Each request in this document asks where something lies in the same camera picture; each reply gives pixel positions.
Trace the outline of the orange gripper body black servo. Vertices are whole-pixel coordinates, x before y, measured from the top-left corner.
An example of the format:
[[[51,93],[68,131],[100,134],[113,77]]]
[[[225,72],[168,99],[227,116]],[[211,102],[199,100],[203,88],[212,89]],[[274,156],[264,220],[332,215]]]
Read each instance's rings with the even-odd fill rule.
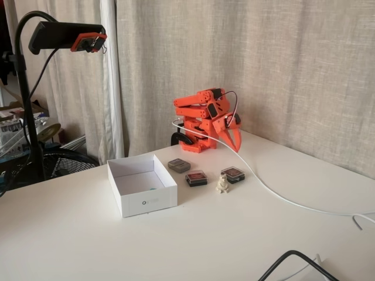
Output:
[[[232,112],[218,117],[213,121],[214,130],[218,135],[222,132],[227,132],[230,129],[239,129],[240,125],[241,119],[239,115]]]

